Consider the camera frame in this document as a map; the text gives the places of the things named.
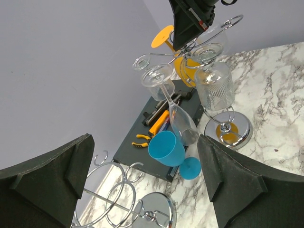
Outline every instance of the white wall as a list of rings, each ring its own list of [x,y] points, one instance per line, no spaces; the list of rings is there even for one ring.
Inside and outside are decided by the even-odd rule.
[[[168,0],[144,2],[160,28],[173,24]],[[224,6],[219,1],[215,20],[224,22],[244,14],[239,24],[227,30],[230,53],[236,53],[304,41],[303,9],[303,0],[238,0],[231,6]]]
[[[158,31],[142,1],[0,1],[0,169],[85,133],[112,157],[150,97],[132,63]]]

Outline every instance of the pliers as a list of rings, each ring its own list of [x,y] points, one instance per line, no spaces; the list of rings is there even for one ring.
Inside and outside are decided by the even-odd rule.
[[[136,138],[143,138],[143,139],[146,139],[148,142],[144,142],[144,143],[135,143],[135,142],[132,142],[132,146],[136,147],[136,148],[144,148],[144,147],[147,147],[149,145],[149,142],[151,141],[151,137],[148,136],[148,135],[145,135],[145,134],[137,134],[136,135]]]

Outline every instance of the cup rim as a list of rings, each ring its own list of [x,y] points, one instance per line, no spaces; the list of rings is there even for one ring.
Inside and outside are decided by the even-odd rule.
[[[157,135],[164,134],[164,133],[168,133],[168,132],[170,132],[170,133],[174,136],[174,140],[175,140],[175,141],[174,141],[174,146],[173,146],[172,150],[171,150],[167,155],[165,155],[165,156],[163,156],[163,157],[155,158],[154,156],[151,156],[149,147],[150,147],[150,145],[151,145],[152,140],[153,140]],[[177,140],[176,135],[175,135],[173,132],[171,132],[171,131],[162,131],[162,132],[157,133],[157,134],[151,139],[151,141],[150,141],[150,143],[149,143],[149,146],[148,146],[148,153],[149,153],[149,155],[150,155],[153,159],[163,159],[163,158],[168,157],[168,156],[172,153],[173,149],[174,149],[175,146],[176,146],[176,140]]]

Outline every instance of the dark gray tray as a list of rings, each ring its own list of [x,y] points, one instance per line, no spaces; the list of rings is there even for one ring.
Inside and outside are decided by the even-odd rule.
[[[184,92],[188,92],[191,90],[191,88],[187,87],[181,80],[174,81],[174,84],[176,91],[182,90]],[[148,103],[139,114],[137,120],[128,132],[124,141],[118,148],[116,154],[113,157],[113,161],[127,166],[130,166],[135,162],[141,162],[143,163],[143,166],[136,166],[136,169],[150,174],[154,177],[161,178],[165,181],[172,182],[177,168],[174,169],[174,167],[162,165],[150,157],[148,154],[148,147],[134,148],[131,145],[132,142],[145,142],[143,139],[137,139],[136,135],[148,134],[150,127],[145,127],[142,124],[142,121],[145,119],[143,113],[151,113],[154,111],[157,103],[158,102],[155,101],[152,97],[149,99]],[[180,105],[193,118],[194,123],[197,125],[203,114],[203,108],[200,105],[200,99],[197,91],[194,90],[192,98],[188,101],[182,100]]]

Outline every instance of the marble countertop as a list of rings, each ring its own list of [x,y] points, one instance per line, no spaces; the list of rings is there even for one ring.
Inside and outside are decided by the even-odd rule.
[[[253,136],[238,152],[277,169],[304,175],[304,42],[237,53],[223,57],[230,65],[235,84],[233,107],[246,115],[253,125]],[[208,118],[203,115],[200,132],[204,132]],[[196,145],[188,149],[188,156],[198,157]],[[105,196],[121,181],[120,170],[112,167],[97,193]],[[130,179],[141,173],[132,170]],[[193,180],[177,174],[172,183],[144,174],[134,183],[136,199],[150,192],[169,196],[177,210],[176,228],[217,228],[212,203],[209,202],[202,173]],[[130,206],[131,188],[125,187],[122,205]],[[81,217],[87,223],[104,211],[104,202],[92,199]],[[110,212],[114,223],[125,212],[115,208]],[[105,219],[95,228],[111,227]]]

